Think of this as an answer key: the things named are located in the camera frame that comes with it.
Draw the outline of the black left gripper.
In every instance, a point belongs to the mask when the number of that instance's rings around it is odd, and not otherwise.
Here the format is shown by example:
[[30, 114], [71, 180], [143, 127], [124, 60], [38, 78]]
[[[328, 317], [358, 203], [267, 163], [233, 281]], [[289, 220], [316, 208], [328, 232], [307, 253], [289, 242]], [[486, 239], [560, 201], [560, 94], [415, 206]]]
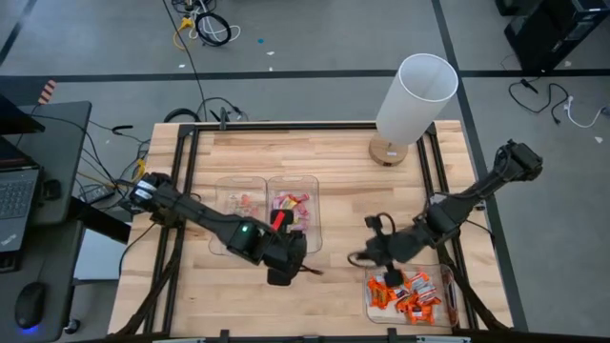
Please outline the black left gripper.
[[307, 241], [301, 233], [264, 233], [259, 242], [259, 254], [260, 261], [267, 267], [267, 283], [290, 286], [299, 272], [323, 275], [321, 270], [302, 265], [306, 252]]

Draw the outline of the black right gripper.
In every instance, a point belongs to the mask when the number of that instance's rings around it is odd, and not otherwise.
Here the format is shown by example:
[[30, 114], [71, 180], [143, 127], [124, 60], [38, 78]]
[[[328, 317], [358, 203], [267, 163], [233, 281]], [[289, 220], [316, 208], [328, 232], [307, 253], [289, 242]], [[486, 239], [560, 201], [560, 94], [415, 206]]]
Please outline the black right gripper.
[[365, 224], [375, 232], [375, 236], [366, 241], [365, 254], [377, 266], [385, 267], [383, 275], [387, 287], [398, 287], [404, 283], [401, 271], [394, 267], [394, 261], [405, 263], [419, 253], [419, 234], [415, 229], [382, 232], [381, 214], [367, 216]]

